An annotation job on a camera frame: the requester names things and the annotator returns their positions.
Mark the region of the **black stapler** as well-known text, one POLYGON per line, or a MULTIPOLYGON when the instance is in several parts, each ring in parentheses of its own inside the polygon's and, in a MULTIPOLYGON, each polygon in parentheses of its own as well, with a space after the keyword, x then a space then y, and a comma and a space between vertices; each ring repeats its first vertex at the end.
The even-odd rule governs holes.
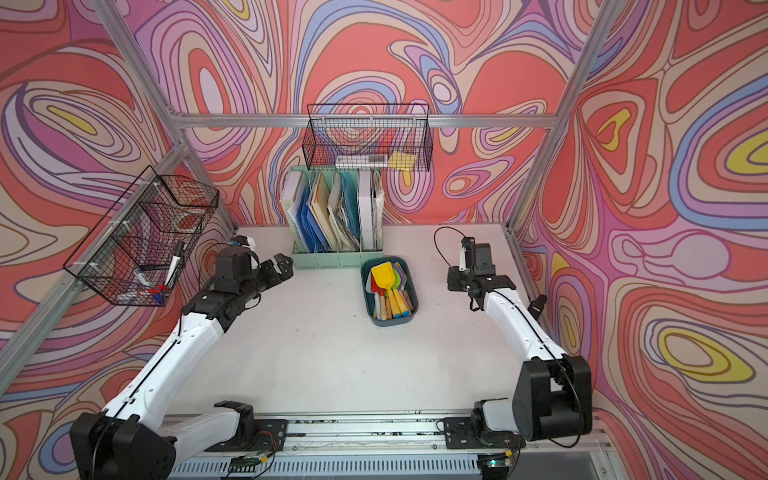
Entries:
POLYGON ((534 320, 538 320, 540 318, 547 301, 548 297, 544 294, 540 294, 530 302, 527 311, 534 320))

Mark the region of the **yellow sponge in basket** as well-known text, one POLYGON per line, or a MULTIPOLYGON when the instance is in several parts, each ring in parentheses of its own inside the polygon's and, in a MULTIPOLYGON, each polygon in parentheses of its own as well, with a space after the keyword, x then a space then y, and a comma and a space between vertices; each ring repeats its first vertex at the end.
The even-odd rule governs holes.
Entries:
POLYGON ((414 169, 417 160, 418 156, 415 154, 394 151, 387 159, 387 167, 403 172, 409 172, 414 169))

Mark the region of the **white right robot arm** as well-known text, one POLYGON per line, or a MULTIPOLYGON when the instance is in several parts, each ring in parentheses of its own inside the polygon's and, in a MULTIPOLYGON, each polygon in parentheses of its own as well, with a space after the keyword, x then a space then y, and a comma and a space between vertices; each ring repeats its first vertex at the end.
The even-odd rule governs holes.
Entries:
POLYGON ((549 440, 569 448, 593 427, 592 370, 541 327, 544 295, 525 305, 513 281, 496 272, 491 247, 463 237, 459 263, 447 273, 447 288, 464 292, 469 308, 493 320, 515 355, 519 374, 510 397, 484 399, 472 411, 473 435, 514 433, 525 441, 549 440))

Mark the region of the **red shovel wooden handle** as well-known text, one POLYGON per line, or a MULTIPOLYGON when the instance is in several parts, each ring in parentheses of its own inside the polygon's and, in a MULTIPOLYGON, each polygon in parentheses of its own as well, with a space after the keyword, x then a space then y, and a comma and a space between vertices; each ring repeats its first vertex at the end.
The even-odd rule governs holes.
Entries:
POLYGON ((381 288, 370 274, 370 286, 374 295, 375 318, 381 321, 387 320, 386 303, 381 288))

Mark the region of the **dark teal storage box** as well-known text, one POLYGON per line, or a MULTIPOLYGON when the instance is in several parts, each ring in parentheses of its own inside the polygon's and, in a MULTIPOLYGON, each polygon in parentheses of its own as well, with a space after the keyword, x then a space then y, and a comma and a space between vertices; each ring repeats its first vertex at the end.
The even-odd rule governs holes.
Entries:
POLYGON ((404 259, 389 256, 369 260, 360 274, 366 311, 374 325, 401 325, 415 317, 418 297, 404 259))

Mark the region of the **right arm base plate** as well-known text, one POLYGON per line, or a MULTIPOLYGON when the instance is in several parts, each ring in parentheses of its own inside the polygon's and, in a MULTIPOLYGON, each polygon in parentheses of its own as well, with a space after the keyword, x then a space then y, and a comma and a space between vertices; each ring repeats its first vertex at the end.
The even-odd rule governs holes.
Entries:
POLYGON ((470 417, 445 417, 437 422, 448 450, 511 450, 526 446, 526 441, 509 431, 481 431, 477 433, 470 417))

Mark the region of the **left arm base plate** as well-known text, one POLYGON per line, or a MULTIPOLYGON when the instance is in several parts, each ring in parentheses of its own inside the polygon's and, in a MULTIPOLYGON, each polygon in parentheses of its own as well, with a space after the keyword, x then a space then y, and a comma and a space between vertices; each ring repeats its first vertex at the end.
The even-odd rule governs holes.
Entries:
POLYGON ((206 452, 262 452, 272 448, 282 451, 287 427, 285 419, 246 419, 240 422, 233 438, 209 447, 206 452))

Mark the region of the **yellow shovel blue handle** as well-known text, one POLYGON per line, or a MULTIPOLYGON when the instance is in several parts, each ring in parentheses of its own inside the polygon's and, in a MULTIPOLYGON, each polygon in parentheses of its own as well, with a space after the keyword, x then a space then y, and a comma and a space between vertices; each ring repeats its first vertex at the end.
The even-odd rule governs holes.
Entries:
POLYGON ((408 307, 397 288, 396 273, 391 262, 383 262, 371 268, 371 274, 381 288, 386 309, 387 319, 403 318, 410 315, 408 307))

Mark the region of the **mint green file organizer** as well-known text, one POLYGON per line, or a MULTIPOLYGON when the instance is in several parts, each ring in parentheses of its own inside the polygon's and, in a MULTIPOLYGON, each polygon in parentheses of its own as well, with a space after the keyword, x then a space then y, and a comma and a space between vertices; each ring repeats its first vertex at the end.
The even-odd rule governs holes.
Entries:
POLYGON ((300 269, 357 268, 383 254, 385 194, 377 170, 294 168, 279 203, 300 269))

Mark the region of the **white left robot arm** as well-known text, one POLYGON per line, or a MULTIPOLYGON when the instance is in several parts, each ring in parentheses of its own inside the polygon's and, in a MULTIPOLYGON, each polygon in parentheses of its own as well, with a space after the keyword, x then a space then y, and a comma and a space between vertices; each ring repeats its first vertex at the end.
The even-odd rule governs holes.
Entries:
POLYGON ((83 479, 166 479, 187 459, 215 445, 252 444, 259 436, 251 405, 220 401, 169 428, 163 422, 181 387, 235 320, 265 291, 294 274, 282 253, 262 260, 253 238, 238 235, 218 252, 213 275, 183 307, 174 330, 137 376, 98 413, 69 430, 83 479))

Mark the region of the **black marker pen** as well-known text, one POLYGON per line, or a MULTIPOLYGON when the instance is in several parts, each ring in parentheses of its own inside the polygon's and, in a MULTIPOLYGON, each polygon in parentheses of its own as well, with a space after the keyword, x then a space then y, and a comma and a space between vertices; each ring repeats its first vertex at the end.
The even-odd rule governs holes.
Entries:
POLYGON ((182 260, 184 259, 184 252, 185 252, 185 242, 178 241, 175 245, 175 250, 171 257, 169 268, 164 281, 164 287, 167 290, 171 288, 171 283, 176 274, 176 271, 178 270, 178 267, 180 266, 180 264, 182 263, 182 260))

